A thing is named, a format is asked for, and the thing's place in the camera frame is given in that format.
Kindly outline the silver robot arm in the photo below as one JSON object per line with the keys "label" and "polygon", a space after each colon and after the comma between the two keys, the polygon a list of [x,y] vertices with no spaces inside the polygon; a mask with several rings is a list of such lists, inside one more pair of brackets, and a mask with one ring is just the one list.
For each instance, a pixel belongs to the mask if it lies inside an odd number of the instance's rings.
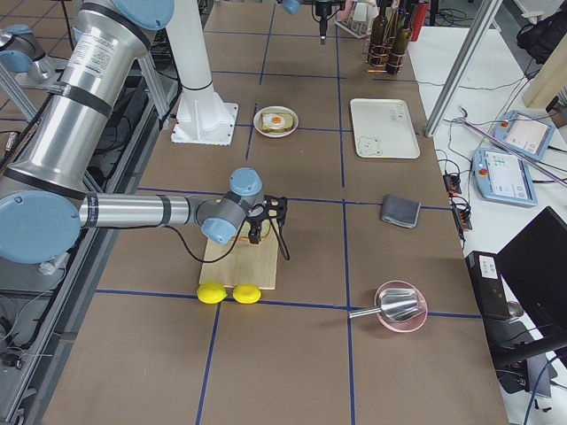
{"label": "silver robot arm", "polygon": [[219,244],[237,238],[243,226],[255,244],[264,225],[280,229],[286,201],[266,195],[250,167],[230,176],[218,201],[86,189],[83,176],[121,87],[158,30],[167,31],[182,88],[175,142],[228,143],[237,106],[214,90],[196,2],[87,1],[78,20],[81,34],[59,90],[30,144],[1,178],[2,257],[22,264],[55,259],[74,246],[83,228],[195,224]]}
{"label": "silver robot arm", "polygon": [[289,14],[296,14],[302,5],[308,5],[312,19],[319,26],[321,45],[326,44],[329,21],[346,9],[346,1],[342,0],[277,0],[276,2],[282,5],[282,8]]}

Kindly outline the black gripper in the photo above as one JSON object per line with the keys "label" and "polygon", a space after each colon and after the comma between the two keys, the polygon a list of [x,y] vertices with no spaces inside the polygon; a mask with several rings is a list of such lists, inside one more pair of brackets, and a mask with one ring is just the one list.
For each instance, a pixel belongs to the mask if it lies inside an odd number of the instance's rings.
{"label": "black gripper", "polygon": [[328,20],[334,18],[338,12],[346,7],[345,0],[313,0],[312,13],[316,22],[319,22],[320,44],[325,45],[327,40]]}
{"label": "black gripper", "polygon": [[260,228],[264,220],[275,220],[279,230],[284,227],[288,207],[287,197],[265,195],[261,203],[252,207],[246,217],[250,225],[248,239],[251,244],[260,243]]}

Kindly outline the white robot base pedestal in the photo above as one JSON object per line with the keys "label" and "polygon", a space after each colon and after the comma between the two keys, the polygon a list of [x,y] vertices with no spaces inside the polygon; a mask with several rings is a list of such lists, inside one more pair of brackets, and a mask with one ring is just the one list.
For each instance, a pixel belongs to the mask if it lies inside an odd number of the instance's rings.
{"label": "white robot base pedestal", "polygon": [[167,36],[182,86],[172,141],[230,145],[238,105],[223,102],[214,89],[196,1],[175,2]]}

